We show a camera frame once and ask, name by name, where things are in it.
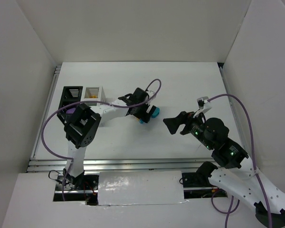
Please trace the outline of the teal oval lego brick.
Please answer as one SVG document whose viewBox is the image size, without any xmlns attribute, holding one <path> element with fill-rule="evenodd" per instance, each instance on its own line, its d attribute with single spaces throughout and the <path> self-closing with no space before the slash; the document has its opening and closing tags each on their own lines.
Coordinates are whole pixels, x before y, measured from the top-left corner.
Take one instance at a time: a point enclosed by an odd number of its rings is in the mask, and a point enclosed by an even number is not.
<svg viewBox="0 0 285 228">
<path fill-rule="evenodd" d="M 154 112 L 152 113 L 152 118 L 156 118 L 159 114 L 160 114 L 160 109 L 156 107 Z"/>
</svg>

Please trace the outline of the purple rounded lego brick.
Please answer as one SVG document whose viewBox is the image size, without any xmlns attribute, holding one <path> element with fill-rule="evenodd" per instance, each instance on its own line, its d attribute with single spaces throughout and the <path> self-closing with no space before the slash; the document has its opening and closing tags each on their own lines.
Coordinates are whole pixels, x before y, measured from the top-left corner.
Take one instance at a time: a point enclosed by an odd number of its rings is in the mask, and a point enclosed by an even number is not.
<svg viewBox="0 0 285 228">
<path fill-rule="evenodd" d="M 76 108 L 70 108 L 66 110 L 66 114 L 73 114 Z"/>
</svg>

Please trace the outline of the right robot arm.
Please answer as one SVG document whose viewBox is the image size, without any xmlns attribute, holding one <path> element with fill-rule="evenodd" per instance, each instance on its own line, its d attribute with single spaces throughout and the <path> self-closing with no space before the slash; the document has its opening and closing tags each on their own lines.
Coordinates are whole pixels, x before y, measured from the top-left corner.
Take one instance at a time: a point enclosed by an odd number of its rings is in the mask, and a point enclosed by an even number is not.
<svg viewBox="0 0 285 228">
<path fill-rule="evenodd" d="M 254 169 L 248 153 L 228 137 L 229 129 L 222 120 L 182 111 L 163 122 L 171 134 L 184 125 L 182 135 L 191 133 L 212 152 L 217 164 L 207 161 L 197 170 L 205 182 L 232 194 L 254 211 L 256 219 L 267 228 L 285 227 L 285 193 L 259 169 Z"/>
</svg>

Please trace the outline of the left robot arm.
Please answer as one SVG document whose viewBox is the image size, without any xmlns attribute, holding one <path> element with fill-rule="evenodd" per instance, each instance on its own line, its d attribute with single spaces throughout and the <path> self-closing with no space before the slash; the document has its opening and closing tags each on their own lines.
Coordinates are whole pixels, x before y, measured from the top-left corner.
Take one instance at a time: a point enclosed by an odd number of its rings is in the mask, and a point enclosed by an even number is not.
<svg viewBox="0 0 285 228">
<path fill-rule="evenodd" d="M 67 161 L 63 175 L 74 188 L 79 188 L 84 181 L 84 159 L 87 146 L 94 140 L 100 125 L 119 117 L 132 115 L 143 123 L 159 114 L 159 108 L 151 105 L 157 93 L 148 89 L 136 88 L 132 94 L 126 94 L 111 103 L 88 106 L 79 104 L 64 127 L 68 140 Z"/>
</svg>

